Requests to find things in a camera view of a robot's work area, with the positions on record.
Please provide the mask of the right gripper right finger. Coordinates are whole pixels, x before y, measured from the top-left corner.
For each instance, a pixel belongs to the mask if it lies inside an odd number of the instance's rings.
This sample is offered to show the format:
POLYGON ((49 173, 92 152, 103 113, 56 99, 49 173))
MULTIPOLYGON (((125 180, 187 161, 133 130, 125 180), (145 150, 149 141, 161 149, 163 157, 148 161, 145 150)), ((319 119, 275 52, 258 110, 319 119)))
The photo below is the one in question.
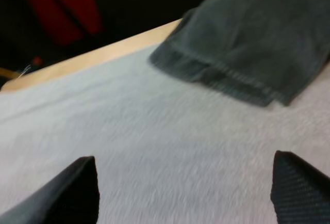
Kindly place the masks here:
POLYGON ((274 155, 270 198, 278 223, 329 223, 329 177, 292 152, 274 155))

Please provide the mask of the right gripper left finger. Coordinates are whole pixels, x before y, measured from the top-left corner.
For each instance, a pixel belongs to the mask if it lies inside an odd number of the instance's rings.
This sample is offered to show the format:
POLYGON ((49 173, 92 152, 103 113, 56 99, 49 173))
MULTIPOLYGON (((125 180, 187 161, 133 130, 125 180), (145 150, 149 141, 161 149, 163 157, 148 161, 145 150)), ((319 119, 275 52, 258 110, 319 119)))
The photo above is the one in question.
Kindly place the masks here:
POLYGON ((31 196, 1 215, 1 223, 97 223, 95 157, 80 157, 31 196))

